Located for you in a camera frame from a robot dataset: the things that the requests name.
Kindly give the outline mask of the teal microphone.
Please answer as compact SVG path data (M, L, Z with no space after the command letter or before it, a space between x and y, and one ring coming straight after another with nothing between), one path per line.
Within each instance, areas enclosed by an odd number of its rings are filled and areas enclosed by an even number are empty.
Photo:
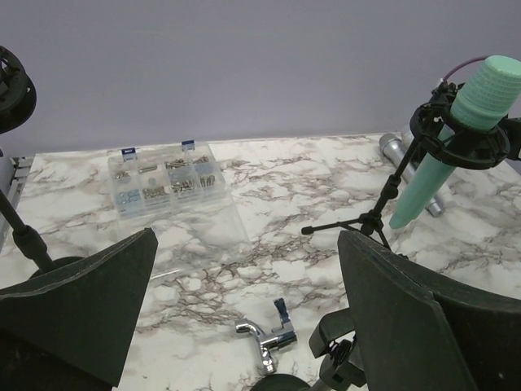
M478 69L462 84L449 71L430 100L416 109L409 127L410 152L425 156L399 196L389 226L415 220L456 168L487 170L508 159L510 142L501 126L520 97L520 62L504 55L475 58Z

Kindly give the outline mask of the white microphone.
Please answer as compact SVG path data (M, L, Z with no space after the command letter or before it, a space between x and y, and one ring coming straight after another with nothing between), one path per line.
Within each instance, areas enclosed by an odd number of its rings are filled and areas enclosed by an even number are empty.
M409 125L405 125L401 129L401 141L406 147L410 147L410 145L414 141L414 134L412 133Z

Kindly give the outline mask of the black white-mic stand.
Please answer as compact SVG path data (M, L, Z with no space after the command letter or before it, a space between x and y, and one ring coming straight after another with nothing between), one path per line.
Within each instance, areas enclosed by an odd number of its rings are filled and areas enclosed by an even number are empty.
M317 380L308 384L294 375L268 375L252 386L252 391L347 390L366 385L361 351L354 336L351 310L345 308L324 315L309 338L309 348L315 358L323 358Z

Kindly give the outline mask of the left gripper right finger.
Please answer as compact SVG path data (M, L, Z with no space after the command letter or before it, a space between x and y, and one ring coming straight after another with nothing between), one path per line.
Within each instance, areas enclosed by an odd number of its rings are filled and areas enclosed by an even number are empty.
M519 389L519 300L460 283L354 231L337 244L369 389Z

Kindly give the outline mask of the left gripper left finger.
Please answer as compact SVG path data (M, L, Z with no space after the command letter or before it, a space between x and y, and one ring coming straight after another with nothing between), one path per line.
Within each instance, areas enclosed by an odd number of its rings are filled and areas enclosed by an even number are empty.
M112 390L158 248L152 229L1 291L3 390Z

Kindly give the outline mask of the grey metal microphone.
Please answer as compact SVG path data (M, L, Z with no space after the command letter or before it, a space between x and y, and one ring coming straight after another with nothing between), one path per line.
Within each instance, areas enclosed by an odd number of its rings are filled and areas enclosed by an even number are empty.
M407 148L404 143L394 134L384 134L379 139L379 147L381 152L395 165L397 168L405 158ZM416 165L412 160L409 160L403 173L402 179L409 183L416 174ZM439 196L435 195L430 203L425 207L433 217L439 217L444 213L443 202Z

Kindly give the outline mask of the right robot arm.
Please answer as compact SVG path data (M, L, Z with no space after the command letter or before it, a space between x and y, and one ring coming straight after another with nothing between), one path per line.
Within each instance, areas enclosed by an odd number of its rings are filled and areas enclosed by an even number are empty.
M521 149L521 121L519 118L505 118L501 121L510 142L509 160L520 161Z

